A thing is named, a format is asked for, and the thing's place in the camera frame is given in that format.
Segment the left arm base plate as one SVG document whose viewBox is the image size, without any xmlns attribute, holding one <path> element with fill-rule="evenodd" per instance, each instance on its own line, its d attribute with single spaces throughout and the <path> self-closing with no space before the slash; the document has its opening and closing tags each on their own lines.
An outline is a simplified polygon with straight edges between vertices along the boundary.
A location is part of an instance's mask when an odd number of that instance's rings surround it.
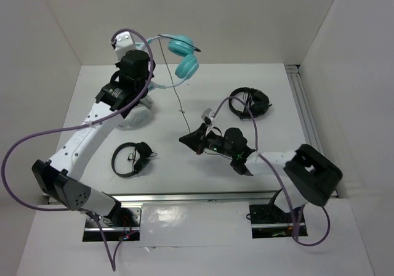
<svg viewBox="0 0 394 276">
<path fill-rule="evenodd" d="M 99 224 L 108 242 L 116 242 L 123 239 L 125 242 L 140 240 L 140 223 L 142 216 L 142 204 L 126 203 L 120 218 L 116 222 L 110 222 L 102 217 Z M 89 216 L 86 217 L 83 242 L 103 242 L 97 223 Z"/>
</svg>

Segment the teal cat-ear headphones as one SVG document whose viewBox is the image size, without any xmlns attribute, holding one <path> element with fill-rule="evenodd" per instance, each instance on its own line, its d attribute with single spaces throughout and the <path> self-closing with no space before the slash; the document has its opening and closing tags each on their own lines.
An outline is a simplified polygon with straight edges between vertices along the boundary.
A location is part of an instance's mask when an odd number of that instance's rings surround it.
<svg viewBox="0 0 394 276">
<path fill-rule="evenodd" d="M 153 80 L 151 80 L 148 86 L 148 91 L 152 91 L 154 89 L 169 89 L 177 87 L 186 80 L 189 80 L 199 68 L 199 63 L 197 57 L 195 56 L 195 52 L 201 52 L 201 50 L 194 45 L 191 38 L 184 35 L 159 34 L 157 36 L 148 38 L 147 42 L 148 44 L 151 44 L 153 41 L 160 39 L 168 39 L 168 50 L 182 58 L 182 61 L 175 69 L 175 75 L 178 77 L 179 81 L 166 86 L 155 83 Z"/>
</svg>

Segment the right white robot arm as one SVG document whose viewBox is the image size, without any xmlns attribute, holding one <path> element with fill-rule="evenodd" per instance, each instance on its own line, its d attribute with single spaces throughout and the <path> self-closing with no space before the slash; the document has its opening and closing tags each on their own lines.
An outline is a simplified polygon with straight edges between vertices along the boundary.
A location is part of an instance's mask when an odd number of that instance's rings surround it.
<svg viewBox="0 0 394 276">
<path fill-rule="evenodd" d="M 230 158 L 230 166 L 239 175 L 273 174 L 281 188 L 269 202 L 268 213 L 276 222 L 294 217 L 307 203 L 324 207 L 343 177 L 342 171 L 311 145 L 260 153 L 248 146 L 238 128 L 228 128 L 221 136 L 202 124 L 179 142 L 198 155 L 209 150 Z"/>
</svg>

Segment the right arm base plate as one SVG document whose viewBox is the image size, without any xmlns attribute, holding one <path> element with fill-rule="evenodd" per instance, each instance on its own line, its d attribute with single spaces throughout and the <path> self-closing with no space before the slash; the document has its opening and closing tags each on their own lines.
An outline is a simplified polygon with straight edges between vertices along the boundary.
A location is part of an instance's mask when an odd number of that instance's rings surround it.
<svg viewBox="0 0 394 276">
<path fill-rule="evenodd" d="M 294 226 L 290 213 L 272 203 L 249 205 L 246 219 L 251 223 L 253 239 L 292 237 Z"/>
</svg>

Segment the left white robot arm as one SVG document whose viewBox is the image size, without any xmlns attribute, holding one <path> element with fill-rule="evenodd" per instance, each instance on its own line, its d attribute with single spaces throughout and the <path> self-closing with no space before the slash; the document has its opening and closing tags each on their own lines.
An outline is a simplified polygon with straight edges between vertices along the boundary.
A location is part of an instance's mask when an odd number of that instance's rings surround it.
<svg viewBox="0 0 394 276">
<path fill-rule="evenodd" d="M 43 193 L 69 210 L 98 215 L 108 226 L 119 223 L 121 215 L 126 213 L 121 203 L 79 180 L 112 130 L 139 128 L 150 120 L 153 101 L 143 90 L 150 65 L 145 51 L 126 52 L 116 65 L 119 70 L 96 95 L 86 117 L 88 126 L 78 129 L 47 161 L 37 160 L 32 166 Z"/>
</svg>

